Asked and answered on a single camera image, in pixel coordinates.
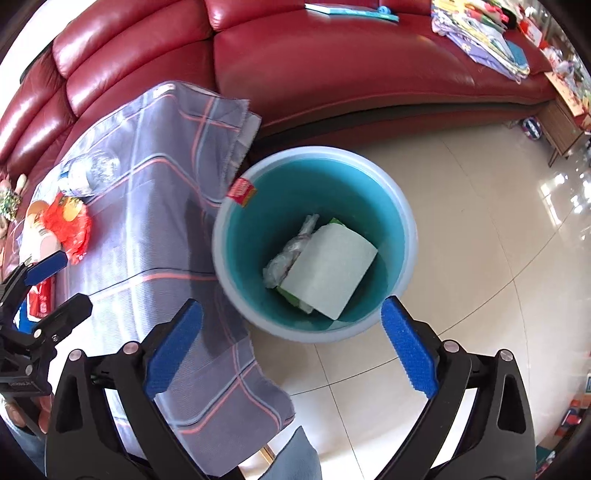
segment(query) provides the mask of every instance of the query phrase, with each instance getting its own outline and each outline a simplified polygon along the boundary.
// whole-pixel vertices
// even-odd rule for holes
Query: plastic bag
[[[72,265],[82,260],[88,249],[92,220],[80,199],[58,193],[49,208],[41,213],[40,221],[55,234]]]
[[[283,250],[262,269],[262,280],[265,288],[278,287],[300,253],[308,244],[320,215],[306,216],[300,233],[285,244]]]

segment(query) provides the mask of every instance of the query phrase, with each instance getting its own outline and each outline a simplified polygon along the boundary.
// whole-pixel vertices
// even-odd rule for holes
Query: red leather sofa
[[[0,167],[35,184],[98,119],[166,80],[250,99],[262,116],[251,160],[523,118],[555,95],[550,65],[518,31],[507,37],[531,66],[520,85],[434,34],[430,0],[347,3],[386,5],[400,23],[329,17],[304,0],[97,0],[35,61],[0,119]]]

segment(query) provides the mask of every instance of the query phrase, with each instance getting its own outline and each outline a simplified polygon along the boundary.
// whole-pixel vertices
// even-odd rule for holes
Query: wooden cabinet
[[[548,103],[537,118],[544,135],[554,147],[554,152],[548,161],[549,167],[558,156],[569,157],[581,149],[590,138],[590,135],[575,123],[569,107],[561,97]]]

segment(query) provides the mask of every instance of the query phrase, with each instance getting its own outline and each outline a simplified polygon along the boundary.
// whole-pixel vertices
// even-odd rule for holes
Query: red plastic bag
[[[76,265],[86,254],[92,219],[82,200],[66,197],[61,192],[47,210],[41,213],[40,221],[51,230],[68,256]]]

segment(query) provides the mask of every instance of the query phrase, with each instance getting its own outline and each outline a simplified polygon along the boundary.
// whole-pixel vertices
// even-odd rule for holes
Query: bucket rim
[[[367,158],[356,153],[335,147],[295,147],[277,152],[253,165],[241,175],[241,178],[254,183],[263,174],[292,161],[308,159],[312,155],[319,155],[324,160],[333,160],[355,167],[376,181],[388,194],[393,204],[400,212],[402,228],[404,231],[404,260],[400,274],[389,295],[400,296],[408,287],[413,276],[418,252],[418,233],[413,211],[408,200],[396,182],[390,176]],[[223,254],[226,250],[225,225],[229,215],[235,208],[240,207],[234,200],[225,197],[217,213],[213,227],[212,250],[213,265],[217,279],[220,282],[230,302],[249,322],[266,332],[280,338],[302,343],[328,343],[351,338],[369,329],[381,319],[381,304],[368,313],[364,318],[349,326],[343,326],[335,330],[302,331],[287,326],[279,325],[262,317],[254,310],[238,292],[236,284],[228,275],[228,265]]]

